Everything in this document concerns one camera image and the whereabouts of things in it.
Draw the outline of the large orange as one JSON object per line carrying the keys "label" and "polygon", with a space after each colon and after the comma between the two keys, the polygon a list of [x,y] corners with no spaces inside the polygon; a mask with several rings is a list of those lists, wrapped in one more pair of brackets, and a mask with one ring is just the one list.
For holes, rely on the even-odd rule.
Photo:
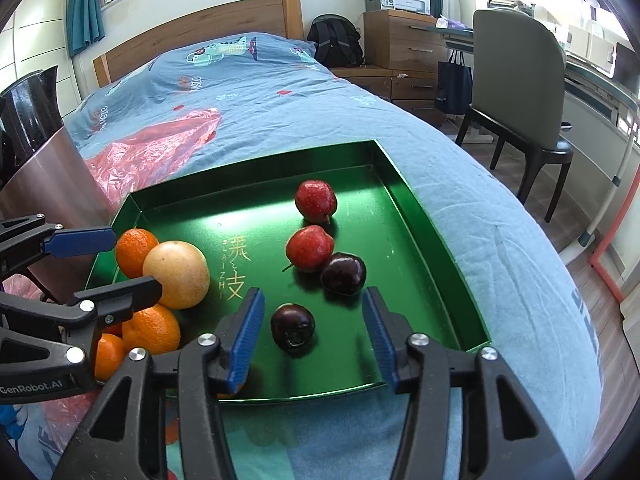
{"label": "large orange", "polygon": [[156,356],[176,351],[180,339],[175,315],[160,304],[134,312],[130,320],[122,323],[122,341],[127,351],[143,348]]}

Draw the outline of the pale yellow grapefruit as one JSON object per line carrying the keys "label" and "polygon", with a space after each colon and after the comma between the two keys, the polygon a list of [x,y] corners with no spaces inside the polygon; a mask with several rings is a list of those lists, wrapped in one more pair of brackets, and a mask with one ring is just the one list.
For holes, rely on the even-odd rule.
{"label": "pale yellow grapefruit", "polygon": [[171,310],[195,307],[210,286],[204,254],[181,240],[168,240],[152,248],[144,259],[142,272],[162,284],[160,304]]}

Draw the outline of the dark plum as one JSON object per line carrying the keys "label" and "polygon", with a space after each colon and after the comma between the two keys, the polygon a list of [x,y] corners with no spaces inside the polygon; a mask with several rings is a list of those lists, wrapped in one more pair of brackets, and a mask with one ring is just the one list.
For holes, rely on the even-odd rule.
{"label": "dark plum", "polygon": [[355,296],[360,293],[367,279],[364,261],[346,252],[336,252],[324,265],[320,273],[322,287],[328,292],[341,296]]}
{"label": "dark plum", "polygon": [[316,321],[300,304],[281,304],[271,315],[270,328],[272,339],[281,350],[298,353],[311,344]]}

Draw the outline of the red apple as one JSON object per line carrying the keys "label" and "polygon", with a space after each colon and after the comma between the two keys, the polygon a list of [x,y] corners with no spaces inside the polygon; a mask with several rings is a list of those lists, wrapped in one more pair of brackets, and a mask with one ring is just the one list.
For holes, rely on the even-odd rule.
{"label": "red apple", "polygon": [[285,245],[290,262],[283,272],[295,268],[300,272],[319,270],[334,251],[334,238],[321,226],[306,226],[296,231]]}
{"label": "red apple", "polygon": [[337,211],[333,188],[322,180],[302,182],[295,193],[294,203],[304,219],[315,224],[328,224]]}
{"label": "red apple", "polygon": [[119,338],[122,338],[122,323],[106,326],[102,330],[102,333],[111,334],[111,335],[117,336]]}

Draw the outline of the black steel electric kettle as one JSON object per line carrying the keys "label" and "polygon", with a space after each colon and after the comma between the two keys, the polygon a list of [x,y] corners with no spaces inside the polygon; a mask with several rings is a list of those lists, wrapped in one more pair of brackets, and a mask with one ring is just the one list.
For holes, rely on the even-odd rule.
{"label": "black steel electric kettle", "polygon": [[1,218],[102,228],[114,207],[63,124],[57,76],[56,66],[35,70],[1,91]]}

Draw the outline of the pink plastic sheet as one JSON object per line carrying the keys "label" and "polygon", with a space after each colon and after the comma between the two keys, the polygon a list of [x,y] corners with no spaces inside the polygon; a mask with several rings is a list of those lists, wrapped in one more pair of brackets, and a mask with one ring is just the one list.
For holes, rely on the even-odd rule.
{"label": "pink plastic sheet", "polygon": [[194,110],[113,141],[84,161],[115,214],[130,192],[163,181],[182,168],[213,140],[220,120],[214,108]]}

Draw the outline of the white wardrobe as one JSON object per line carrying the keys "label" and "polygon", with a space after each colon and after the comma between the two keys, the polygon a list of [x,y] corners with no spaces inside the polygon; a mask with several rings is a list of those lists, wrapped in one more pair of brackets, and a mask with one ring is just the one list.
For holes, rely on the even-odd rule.
{"label": "white wardrobe", "polygon": [[63,118],[81,101],[67,52],[66,3],[22,0],[1,31],[1,89],[35,70],[56,66],[56,97]]}

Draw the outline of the green metal tray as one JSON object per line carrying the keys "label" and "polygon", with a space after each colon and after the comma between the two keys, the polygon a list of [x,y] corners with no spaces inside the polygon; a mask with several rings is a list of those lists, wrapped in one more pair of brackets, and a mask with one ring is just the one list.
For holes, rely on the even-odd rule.
{"label": "green metal tray", "polygon": [[490,336],[408,174],[374,141],[308,148],[204,170],[132,193],[113,223],[198,248],[210,285],[176,314],[181,339],[213,330],[252,288],[265,318],[238,402],[294,401],[375,387],[380,372],[361,300],[444,347]]}

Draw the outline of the blue patterned bed cover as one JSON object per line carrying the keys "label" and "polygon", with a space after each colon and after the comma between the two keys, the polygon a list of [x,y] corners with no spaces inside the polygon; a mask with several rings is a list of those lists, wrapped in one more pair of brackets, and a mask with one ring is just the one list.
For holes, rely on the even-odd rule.
{"label": "blue patterned bed cover", "polygon": [[[600,414],[599,343],[547,235],[511,191],[439,130],[318,63],[311,47],[257,36],[209,66],[178,51],[87,96],[65,125],[84,159],[144,127],[221,114],[213,140],[175,178],[243,159],[376,139],[457,260],[492,342],[544,415],[574,469]],[[387,388],[290,408],[226,410],[240,479],[388,479],[406,397]]]}

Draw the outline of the dark blue tote bag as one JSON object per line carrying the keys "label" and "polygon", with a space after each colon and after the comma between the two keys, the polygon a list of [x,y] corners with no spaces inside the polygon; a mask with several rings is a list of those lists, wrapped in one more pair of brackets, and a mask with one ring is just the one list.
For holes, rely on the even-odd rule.
{"label": "dark blue tote bag", "polygon": [[473,79],[463,52],[452,50],[446,62],[438,63],[435,107],[447,115],[464,115],[472,102]]}

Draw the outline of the low wooden nightstand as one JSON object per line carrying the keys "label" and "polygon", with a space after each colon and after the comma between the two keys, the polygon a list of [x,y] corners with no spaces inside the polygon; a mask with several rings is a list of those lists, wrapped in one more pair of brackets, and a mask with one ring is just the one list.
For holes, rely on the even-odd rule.
{"label": "low wooden nightstand", "polygon": [[436,73],[389,70],[373,65],[332,68],[331,72],[432,126],[440,127],[446,120],[446,115],[435,107]]}

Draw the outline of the black backpack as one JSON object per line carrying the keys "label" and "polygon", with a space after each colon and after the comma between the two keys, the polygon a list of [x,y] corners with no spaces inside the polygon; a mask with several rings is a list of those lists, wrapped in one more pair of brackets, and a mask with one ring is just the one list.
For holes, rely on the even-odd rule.
{"label": "black backpack", "polygon": [[344,16],[317,16],[311,22],[307,40],[316,46],[314,58],[327,68],[353,68],[363,64],[360,32]]}

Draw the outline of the grey chair black legs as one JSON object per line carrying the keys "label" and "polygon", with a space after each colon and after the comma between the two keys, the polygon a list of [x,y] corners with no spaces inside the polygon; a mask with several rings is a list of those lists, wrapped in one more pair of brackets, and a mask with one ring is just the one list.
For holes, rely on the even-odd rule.
{"label": "grey chair black legs", "polygon": [[544,220],[558,206],[574,152],[562,137],[572,125],[562,121],[565,54],[550,30],[527,14],[480,9],[473,15],[474,76],[472,100],[456,137],[462,145],[476,122],[497,137],[489,165],[495,169],[503,145],[525,156],[516,198],[525,203],[543,166],[560,174]]}

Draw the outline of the black computer monitor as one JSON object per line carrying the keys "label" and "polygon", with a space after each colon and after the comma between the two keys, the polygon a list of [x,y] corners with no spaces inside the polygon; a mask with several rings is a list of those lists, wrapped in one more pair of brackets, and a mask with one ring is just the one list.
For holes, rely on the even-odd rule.
{"label": "black computer monitor", "polygon": [[613,79],[638,96],[640,86],[640,61],[634,50],[618,42],[615,46]]}

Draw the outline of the wooden drawer cabinet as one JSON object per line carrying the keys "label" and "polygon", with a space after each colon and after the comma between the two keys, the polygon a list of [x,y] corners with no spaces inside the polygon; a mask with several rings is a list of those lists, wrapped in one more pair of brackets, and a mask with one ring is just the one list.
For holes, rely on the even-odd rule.
{"label": "wooden drawer cabinet", "polygon": [[363,13],[364,57],[388,70],[435,73],[449,56],[436,18],[401,10]]}

